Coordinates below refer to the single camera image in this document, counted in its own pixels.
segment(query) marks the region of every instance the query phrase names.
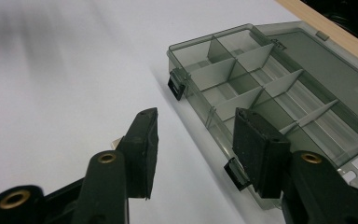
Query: white table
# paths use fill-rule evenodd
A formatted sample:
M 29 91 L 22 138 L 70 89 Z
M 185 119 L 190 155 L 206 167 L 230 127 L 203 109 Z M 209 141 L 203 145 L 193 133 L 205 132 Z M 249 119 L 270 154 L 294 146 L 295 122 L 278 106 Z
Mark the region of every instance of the white table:
M 217 144 L 169 91 L 165 53 L 241 24 L 295 20 L 272 0 L 0 0 L 0 192 L 78 180 L 156 106 L 152 198 L 130 199 L 131 223 L 284 223 L 230 182 Z

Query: transparent plastic container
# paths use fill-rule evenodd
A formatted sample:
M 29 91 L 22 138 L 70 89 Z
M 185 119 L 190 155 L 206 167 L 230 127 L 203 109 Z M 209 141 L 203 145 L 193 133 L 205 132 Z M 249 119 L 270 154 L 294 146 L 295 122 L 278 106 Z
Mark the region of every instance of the transparent plastic container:
M 235 108 L 249 108 L 280 130 L 292 151 L 314 151 L 342 174 L 354 171 L 358 187 L 351 165 L 358 156 L 358 60 L 328 36 L 305 22 L 246 24 L 172 45 L 168 57 L 170 82 L 183 88 L 228 160 L 236 158 Z

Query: screw hole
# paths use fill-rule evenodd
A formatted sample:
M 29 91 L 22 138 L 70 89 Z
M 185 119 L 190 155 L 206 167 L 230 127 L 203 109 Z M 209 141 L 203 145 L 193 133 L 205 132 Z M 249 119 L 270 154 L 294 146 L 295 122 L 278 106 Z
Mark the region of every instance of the screw hole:
M 322 159 L 314 154 L 310 154 L 310 153 L 304 153 L 301 155 L 301 158 L 304 160 L 304 161 L 307 161 L 309 163 L 314 163 L 314 164 L 317 164 L 317 163 L 321 163 L 322 162 Z
M 98 159 L 98 161 L 100 163 L 109 163 L 111 161 L 114 161 L 116 159 L 116 155 L 112 154 L 112 153 L 106 153 L 103 154 L 102 156 L 100 156 L 100 158 Z
M 11 209 L 25 203 L 31 196 L 30 191 L 26 189 L 20 189 L 8 194 L 0 202 L 0 208 L 2 209 Z

